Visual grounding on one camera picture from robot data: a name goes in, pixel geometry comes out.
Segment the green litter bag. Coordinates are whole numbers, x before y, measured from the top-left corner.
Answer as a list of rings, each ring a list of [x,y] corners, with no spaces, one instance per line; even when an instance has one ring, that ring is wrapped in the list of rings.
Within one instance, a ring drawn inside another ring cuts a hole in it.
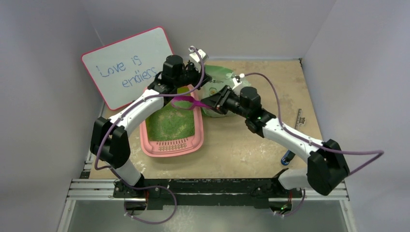
[[[232,76],[234,75],[233,70],[226,68],[226,67],[222,67],[222,66],[205,65],[205,71],[206,71],[206,74],[212,78],[212,80],[207,82],[201,88],[201,90],[199,90],[199,94],[198,94],[199,99],[203,99],[203,98],[214,95],[215,93],[220,91],[225,85],[234,87],[234,83],[232,80]],[[251,86],[250,82],[247,81],[246,79],[243,79],[242,83],[244,87]],[[208,116],[208,117],[213,117],[213,118],[234,116],[234,113],[230,111],[225,115],[221,115],[207,108],[202,108],[202,112],[203,112],[203,115]]]

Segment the purple plastic scoop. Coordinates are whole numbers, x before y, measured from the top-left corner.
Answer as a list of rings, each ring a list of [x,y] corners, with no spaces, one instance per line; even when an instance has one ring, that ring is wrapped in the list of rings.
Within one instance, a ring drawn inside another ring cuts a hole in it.
[[[208,105],[196,100],[192,96],[177,96],[171,100],[171,105],[174,108],[193,110],[195,108],[210,108]]]

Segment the pink green litter box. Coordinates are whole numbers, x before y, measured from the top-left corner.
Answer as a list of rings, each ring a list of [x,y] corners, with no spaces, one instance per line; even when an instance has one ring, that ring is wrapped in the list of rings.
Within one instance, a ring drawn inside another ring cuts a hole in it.
[[[146,121],[140,125],[140,142],[143,152],[155,158],[168,158],[186,155],[197,151],[204,141],[203,117],[200,108],[192,110],[194,115],[195,134],[193,136],[170,140],[170,141],[150,141],[146,130]]]

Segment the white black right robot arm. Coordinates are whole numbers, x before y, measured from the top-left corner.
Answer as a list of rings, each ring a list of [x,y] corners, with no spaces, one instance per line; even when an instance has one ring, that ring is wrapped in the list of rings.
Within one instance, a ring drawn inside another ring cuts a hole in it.
[[[311,138],[281,124],[278,116],[262,107],[261,97],[253,87],[244,87],[239,94],[225,86],[201,102],[216,113],[235,113],[245,118],[247,128],[265,139],[274,141],[300,157],[307,167],[285,168],[274,176],[272,192],[279,197],[291,189],[313,189],[327,196],[350,174],[339,144]]]

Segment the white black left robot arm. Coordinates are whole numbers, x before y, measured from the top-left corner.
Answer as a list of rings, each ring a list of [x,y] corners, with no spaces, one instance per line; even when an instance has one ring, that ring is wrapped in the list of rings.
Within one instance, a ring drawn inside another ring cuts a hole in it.
[[[130,160],[130,134],[150,115],[166,106],[179,96],[178,88],[192,85],[193,90],[201,88],[211,80],[205,72],[208,54],[199,50],[190,54],[188,63],[182,57],[170,55],[163,63],[162,71],[143,94],[121,112],[111,118],[99,117],[93,125],[90,152],[96,161],[107,163],[123,182],[125,191],[133,198],[144,193],[144,176]]]

